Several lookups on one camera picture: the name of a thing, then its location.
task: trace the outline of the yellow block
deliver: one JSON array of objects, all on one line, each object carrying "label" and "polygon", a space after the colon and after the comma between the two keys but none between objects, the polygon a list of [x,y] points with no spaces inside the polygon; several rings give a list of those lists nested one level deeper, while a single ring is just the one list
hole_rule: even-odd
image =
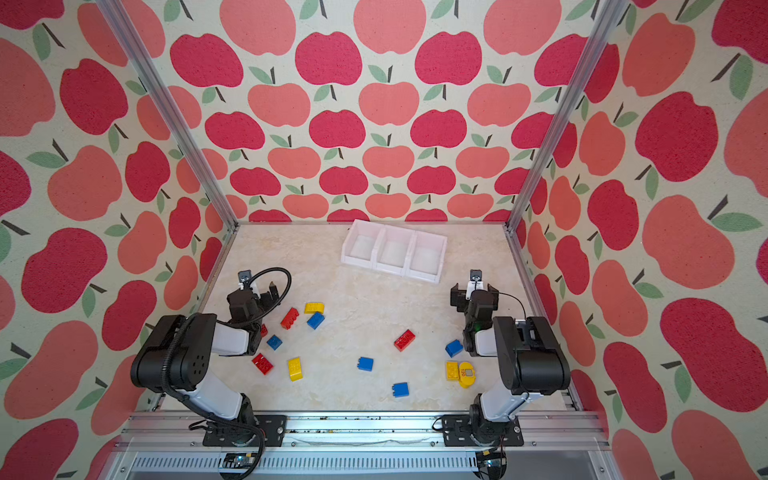
[{"label": "yellow block", "polygon": [[445,376],[451,382],[458,382],[458,362],[445,362]]},{"label": "yellow block", "polygon": [[304,378],[304,375],[301,374],[301,359],[295,358],[288,360],[288,375],[290,376],[291,382]]},{"label": "yellow block", "polygon": [[475,383],[475,367],[470,362],[458,366],[458,384],[468,389]]},{"label": "yellow block", "polygon": [[326,306],[322,303],[307,303],[307,305],[304,307],[304,313],[323,313],[325,309]]}]

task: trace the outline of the blue block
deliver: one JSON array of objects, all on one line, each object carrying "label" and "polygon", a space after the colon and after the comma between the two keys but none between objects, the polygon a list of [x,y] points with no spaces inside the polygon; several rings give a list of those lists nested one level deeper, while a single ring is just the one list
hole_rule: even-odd
[{"label": "blue block", "polygon": [[365,356],[361,356],[360,360],[357,361],[357,368],[361,370],[367,370],[368,372],[370,372],[371,370],[373,370],[373,359],[370,359]]},{"label": "blue block", "polygon": [[451,356],[451,358],[455,357],[457,354],[459,354],[464,347],[462,346],[462,343],[458,340],[454,340],[450,342],[448,345],[445,346],[445,351],[448,352],[448,354]]},{"label": "blue block", "polygon": [[283,345],[283,341],[277,338],[277,335],[272,335],[272,338],[266,341],[266,344],[272,347],[272,350],[277,350],[277,347]]},{"label": "blue block", "polygon": [[395,398],[399,398],[402,396],[408,396],[408,383],[396,383],[392,386],[392,394],[395,396]]},{"label": "blue block", "polygon": [[317,327],[320,326],[320,324],[325,320],[326,317],[322,315],[320,312],[315,312],[314,315],[310,317],[309,320],[306,321],[306,324],[311,326],[313,330],[317,330]]}]

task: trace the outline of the red block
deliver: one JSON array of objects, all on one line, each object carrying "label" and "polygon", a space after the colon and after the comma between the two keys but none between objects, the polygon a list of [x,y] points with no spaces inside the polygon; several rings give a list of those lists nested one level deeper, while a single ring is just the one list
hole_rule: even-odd
[{"label": "red block", "polygon": [[251,361],[264,375],[266,375],[273,367],[270,361],[261,353],[256,355],[256,358]]},{"label": "red block", "polygon": [[286,317],[280,322],[280,325],[283,326],[284,329],[290,330],[290,327],[297,318],[299,318],[299,310],[291,307],[291,309],[288,310],[288,313],[286,313]]},{"label": "red block", "polygon": [[414,338],[416,338],[416,335],[414,335],[412,331],[406,330],[406,332],[403,333],[400,338],[395,340],[395,348],[403,351],[408,345],[411,344]]}]

